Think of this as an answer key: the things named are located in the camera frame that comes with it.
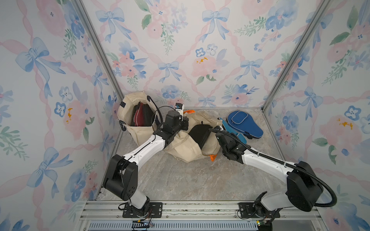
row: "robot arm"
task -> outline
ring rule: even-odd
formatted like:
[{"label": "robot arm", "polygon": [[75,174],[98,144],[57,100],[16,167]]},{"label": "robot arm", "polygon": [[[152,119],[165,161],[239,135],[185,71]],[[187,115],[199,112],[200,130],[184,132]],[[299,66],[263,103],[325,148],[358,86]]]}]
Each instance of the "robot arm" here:
[{"label": "robot arm", "polygon": [[[158,128],[144,144],[130,153],[124,156],[115,155],[108,165],[103,187],[124,201],[129,201],[139,217],[148,213],[150,200],[137,190],[138,170],[154,154],[169,145],[180,130],[188,129],[188,118],[178,111],[169,111],[163,128]],[[258,216],[264,217],[270,211],[287,207],[297,207],[308,212],[313,206],[330,207],[336,204],[337,198],[333,190],[316,177],[307,163],[295,164],[268,156],[243,144],[236,136],[219,126],[210,130],[216,133],[223,155],[229,160],[257,167],[286,184],[286,188],[281,191],[263,192],[258,196],[254,202]],[[323,192],[323,186],[331,194],[332,202],[316,204]]]}]

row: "black pouch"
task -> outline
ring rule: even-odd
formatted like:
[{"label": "black pouch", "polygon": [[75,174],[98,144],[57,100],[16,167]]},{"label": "black pouch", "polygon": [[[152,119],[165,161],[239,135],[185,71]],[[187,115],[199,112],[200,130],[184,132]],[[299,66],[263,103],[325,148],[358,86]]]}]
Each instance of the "black pouch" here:
[{"label": "black pouch", "polygon": [[148,104],[144,104],[144,106],[142,107],[142,111],[143,111],[143,115],[144,115],[144,124],[145,124],[145,127],[150,127],[152,126],[152,119],[153,119],[153,111],[152,109],[149,107]]},{"label": "black pouch", "polygon": [[208,124],[198,124],[195,125],[191,131],[189,132],[189,135],[193,140],[199,145],[199,148],[203,148],[204,144],[206,143],[209,135],[211,134],[211,131],[209,130],[212,128],[212,126]]}]

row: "metal mounting plate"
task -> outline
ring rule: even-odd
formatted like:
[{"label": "metal mounting plate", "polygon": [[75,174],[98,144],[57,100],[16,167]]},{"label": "metal mounting plate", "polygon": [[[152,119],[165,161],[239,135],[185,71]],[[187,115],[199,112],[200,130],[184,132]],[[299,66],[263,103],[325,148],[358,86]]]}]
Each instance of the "metal mounting plate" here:
[{"label": "metal mounting plate", "polygon": [[[240,217],[241,218],[249,218],[255,210],[254,208],[254,202],[240,202],[238,203],[239,205],[239,211],[240,211]],[[267,215],[267,218],[272,218],[272,216],[274,216],[276,211],[270,211],[270,213]],[[277,213],[277,215],[275,216],[275,218],[279,218],[280,217],[280,214]],[[256,214],[254,214],[252,217],[250,218],[264,218],[264,217],[259,217],[257,216]]]},{"label": "metal mounting plate", "polygon": [[[161,218],[162,217],[162,202],[150,202],[149,203],[149,211],[151,210],[151,213],[149,214],[149,218]],[[128,203],[125,204],[125,208],[123,209],[123,218],[139,218],[135,214],[135,210],[133,209],[132,205],[129,205]]]}]

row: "pink flower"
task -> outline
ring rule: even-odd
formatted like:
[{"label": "pink flower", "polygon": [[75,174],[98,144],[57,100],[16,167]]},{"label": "pink flower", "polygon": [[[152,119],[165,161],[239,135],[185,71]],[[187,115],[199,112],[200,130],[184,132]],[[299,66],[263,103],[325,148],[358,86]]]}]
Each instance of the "pink flower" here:
[{"label": "pink flower", "polygon": [[280,67],[281,69],[283,69],[283,68],[285,67],[285,65],[286,65],[286,62],[285,62],[285,61],[281,61],[281,62],[280,62],[280,64],[279,64],[279,65],[277,65],[276,67],[277,67],[277,68],[279,68],[279,67]]},{"label": "pink flower", "polygon": [[329,145],[333,145],[335,150],[332,155],[336,155],[336,161],[340,163],[348,162],[354,164],[353,159],[359,155],[354,151],[354,147],[362,140],[359,127],[353,121],[337,115],[330,118],[327,124],[320,126],[320,133],[324,135]]},{"label": "pink flower", "polygon": [[170,15],[169,7],[165,6],[166,2],[164,0],[159,4],[154,3],[154,6],[149,6],[150,13],[152,13],[153,22],[161,21],[163,23],[168,22],[168,16]]},{"label": "pink flower", "polygon": [[263,16],[273,5],[272,0],[244,0],[242,11],[249,19]]},{"label": "pink flower", "polygon": [[212,56],[203,56],[199,57],[193,62],[193,72],[191,72],[192,76],[194,77],[199,77],[199,76],[204,76],[206,75],[213,75],[213,71],[217,71],[217,66],[216,66],[216,60]]},{"label": "pink flower", "polygon": [[330,62],[336,62],[344,57],[347,53],[347,43],[337,43],[335,44],[327,53],[327,60]]},{"label": "pink flower", "polygon": [[122,76],[127,76],[128,78],[133,78],[136,75],[136,69],[133,67],[133,65],[127,64],[127,66],[122,67],[121,74]]},{"label": "pink flower", "polygon": [[370,42],[370,26],[366,22],[363,25],[357,25],[352,30],[352,35],[348,38],[348,44],[353,50],[359,50],[365,43]]},{"label": "pink flower", "polygon": [[38,16],[45,28],[55,36],[64,37],[65,19],[61,6],[55,0],[36,0]]},{"label": "pink flower", "polygon": [[346,219],[337,213],[334,209],[327,208],[324,213],[324,220],[330,231],[348,231],[351,230]]},{"label": "pink flower", "polygon": [[82,130],[86,127],[86,120],[90,121],[91,112],[88,105],[73,100],[67,107],[64,116],[65,129],[72,133],[74,140],[79,140]]},{"label": "pink flower", "polygon": [[125,63],[125,64],[133,64],[134,60],[130,59],[130,54],[127,52],[126,55],[120,54],[120,63]]},{"label": "pink flower", "polygon": [[183,99],[181,99],[181,98],[175,98],[175,99],[170,99],[170,100],[168,100],[167,101],[167,103],[168,103],[168,105],[170,106],[170,107],[175,107],[175,105],[176,105],[176,103],[184,103],[184,100]]},{"label": "pink flower", "polygon": [[148,25],[147,32],[149,37],[158,39],[161,37],[162,34],[162,26],[158,22],[152,22]]},{"label": "pink flower", "polygon": [[112,115],[113,115],[113,119],[115,119],[115,120],[118,119],[117,112],[118,112],[119,107],[120,107],[119,103],[115,102],[113,104],[113,107],[112,107]]},{"label": "pink flower", "polygon": [[87,183],[87,185],[90,185],[90,186],[94,185],[94,181],[95,181],[95,179],[96,179],[97,175],[98,175],[98,174],[97,174],[95,171],[92,171],[92,172],[89,174],[89,176],[86,178],[86,183]]},{"label": "pink flower", "polygon": [[115,69],[116,67],[120,67],[120,63],[118,61],[113,61],[112,67]]},{"label": "pink flower", "polygon": [[248,103],[248,100],[249,100],[249,97],[248,95],[244,94],[244,93],[238,93],[238,94],[235,94],[232,98],[231,98],[231,102],[233,104],[237,104],[237,105],[243,105],[243,104],[246,104]]}]

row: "bag handle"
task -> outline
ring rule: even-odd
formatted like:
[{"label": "bag handle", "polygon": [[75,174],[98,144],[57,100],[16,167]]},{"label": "bag handle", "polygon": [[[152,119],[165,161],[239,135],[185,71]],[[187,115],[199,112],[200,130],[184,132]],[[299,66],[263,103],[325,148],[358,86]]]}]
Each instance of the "bag handle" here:
[{"label": "bag handle", "polygon": [[153,104],[154,104],[155,108],[157,109],[157,112],[158,112],[158,114],[159,114],[159,117],[160,117],[160,119],[161,119],[161,123],[163,123],[163,117],[162,117],[162,114],[161,114],[161,112],[160,112],[159,108],[157,107],[157,105],[155,104],[154,100],[153,100],[149,95],[147,95],[147,100],[148,100],[148,101],[152,101],[152,102],[153,102]]}]

